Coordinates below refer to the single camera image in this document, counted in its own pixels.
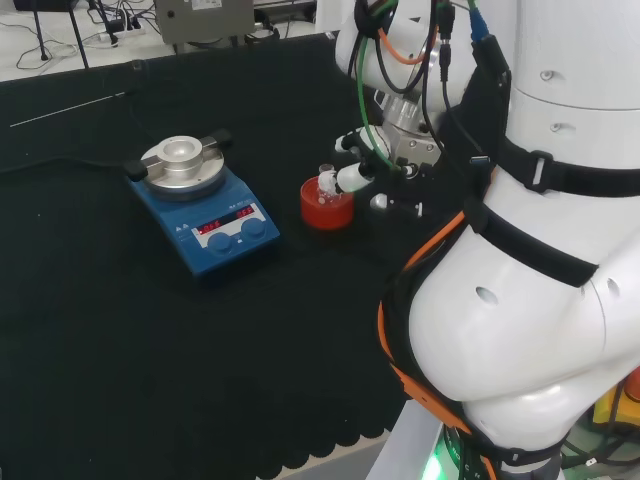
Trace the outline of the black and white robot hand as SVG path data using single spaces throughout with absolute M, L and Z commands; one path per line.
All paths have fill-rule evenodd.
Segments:
M 327 197 L 351 194 L 375 185 L 369 201 L 378 212 L 427 215 L 427 205 L 409 192 L 405 183 L 424 180 L 440 157 L 440 148 L 427 134 L 413 134 L 390 125 L 357 128 L 335 142 L 335 152 L 354 162 L 332 168 L 318 178 Z

